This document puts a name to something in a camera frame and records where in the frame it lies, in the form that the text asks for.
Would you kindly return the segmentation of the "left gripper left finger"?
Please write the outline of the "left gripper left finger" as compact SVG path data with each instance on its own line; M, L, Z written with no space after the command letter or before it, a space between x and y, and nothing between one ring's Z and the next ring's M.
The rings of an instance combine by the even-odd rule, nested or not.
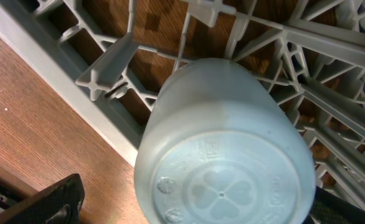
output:
M85 198L79 174L28 197L0 182L0 223L78 223Z

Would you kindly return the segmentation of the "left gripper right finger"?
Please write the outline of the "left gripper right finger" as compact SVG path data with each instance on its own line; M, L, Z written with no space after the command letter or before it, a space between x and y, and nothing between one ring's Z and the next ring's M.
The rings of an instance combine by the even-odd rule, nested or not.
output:
M365 211L317 187L313 206L303 224L315 224L315 220L329 224L365 224Z

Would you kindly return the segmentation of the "blue plastic cup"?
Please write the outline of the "blue plastic cup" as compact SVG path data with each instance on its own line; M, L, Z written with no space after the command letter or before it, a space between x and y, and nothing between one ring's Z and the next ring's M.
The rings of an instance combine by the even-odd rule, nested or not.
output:
M302 223L315 196L308 146L244 67L204 58L162 86L134 173L150 223Z

